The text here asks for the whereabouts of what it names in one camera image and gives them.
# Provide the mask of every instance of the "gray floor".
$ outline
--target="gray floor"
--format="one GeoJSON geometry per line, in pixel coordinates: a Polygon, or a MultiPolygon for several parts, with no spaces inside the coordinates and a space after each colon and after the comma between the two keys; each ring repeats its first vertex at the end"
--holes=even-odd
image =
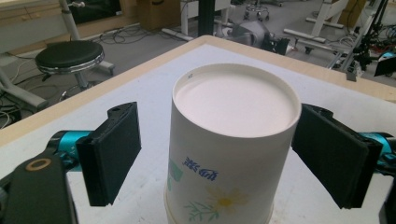
{"type": "MultiPolygon", "coordinates": [[[[306,33],[310,33],[313,23],[305,21],[306,17],[312,17],[317,13],[321,6],[321,0],[290,0],[283,3],[282,7],[265,5],[269,11],[269,20],[264,21],[265,26],[278,37],[287,37],[290,39],[290,44],[294,46],[296,37],[286,35],[283,29],[293,29],[306,33]]],[[[236,6],[231,11],[230,19],[234,23],[244,22],[245,5],[236,6]]],[[[255,20],[254,13],[250,15],[251,20],[255,20]]],[[[179,31],[179,27],[172,27],[173,30],[179,31]]],[[[335,29],[325,27],[322,29],[320,35],[328,39],[328,44],[339,44],[340,38],[344,37],[347,29],[335,29]]],[[[190,20],[189,34],[191,36],[197,35],[197,21],[190,20]]],[[[139,26],[130,26],[121,31],[110,32],[102,34],[93,38],[93,41],[99,42],[105,49],[106,61],[116,65],[114,76],[121,74],[143,62],[146,62],[158,55],[165,53],[170,49],[185,44],[186,42],[166,35],[162,32],[149,33],[142,30],[139,26]]],[[[348,43],[341,43],[339,47],[347,48],[348,43]]],[[[308,63],[316,64],[319,66],[327,66],[333,59],[334,55],[331,52],[314,49],[310,54],[305,53],[305,46],[294,46],[297,50],[291,51],[287,57],[297,60],[305,61],[308,63]]],[[[37,52],[23,54],[23,57],[34,58],[37,52]]],[[[16,76],[14,83],[21,82],[20,86],[48,99],[50,105],[58,102],[60,95],[63,91],[74,86],[76,81],[73,76],[52,76],[46,81],[42,81],[40,72],[35,67],[34,60],[21,59],[13,56],[0,55],[0,66],[6,71],[10,77],[16,76]]],[[[390,86],[396,87],[396,80],[393,77],[374,77],[375,64],[369,66],[369,69],[363,74],[362,77],[368,78],[377,82],[381,82],[390,86]]],[[[111,78],[111,75],[100,68],[94,68],[84,74],[88,80],[106,81],[111,78]]],[[[3,105],[9,104],[9,100],[5,97],[0,99],[3,105]]],[[[24,112],[23,115],[29,116],[30,112],[24,112]]]]}

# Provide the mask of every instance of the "cup bottom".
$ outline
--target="cup bottom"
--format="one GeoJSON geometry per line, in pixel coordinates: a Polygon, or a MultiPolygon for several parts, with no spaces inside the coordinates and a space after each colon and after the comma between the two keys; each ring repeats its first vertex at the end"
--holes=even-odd
{"type": "MultiPolygon", "coordinates": [[[[171,210],[169,209],[168,200],[166,197],[166,186],[165,186],[165,190],[163,191],[163,203],[165,204],[166,215],[168,217],[168,224],[179,224],[175,221],[175,218],[172,215],[171,210]]],[[[274,211],[274,204],[272,204],[270,214],[267,220],[263,224],[268,224],[270,222],[273,211],[274,211]]]]}

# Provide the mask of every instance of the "paper cup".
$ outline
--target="paper cup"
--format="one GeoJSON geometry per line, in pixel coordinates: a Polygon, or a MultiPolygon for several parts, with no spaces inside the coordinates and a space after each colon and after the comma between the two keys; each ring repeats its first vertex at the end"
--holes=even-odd
{"type": "Polygon", "coordinates": [[[301,114],[293,89],[261,69],[213,64],[173,89],[168,221],[267,223],[301,114]]]}

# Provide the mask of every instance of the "white table surface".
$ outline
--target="white table surface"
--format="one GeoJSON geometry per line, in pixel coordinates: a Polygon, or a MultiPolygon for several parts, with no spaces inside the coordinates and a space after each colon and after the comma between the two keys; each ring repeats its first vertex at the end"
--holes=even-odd
{"type": "MultiPolygon", "coordinates": [[[[106,119],[109,108],[136,101],[142,150],[115,203],[107,207],[90,207],[80,173],[69,173],[69,184],[81,224],[167,223],[163,190],[167,177],[172,88],[178,77],[195,67],[211,63],[242,63],[265,69],[287,81],[303,103],[330,109],[336,119],[351,129],[396,135],[395,104],[226,49],[202,45],[3,145],[0,147],[0,177],[12,172],[19,163],[40,153],[54,133],[60,130],[94,130],[106,119]]],[[[276,192],[270,223],[378,223],[378,211],[388,193],[391,180],[387,176],[374,175],[362,208],[340,210],[326,189],[296,153],[290,150],[276,192]]]]}

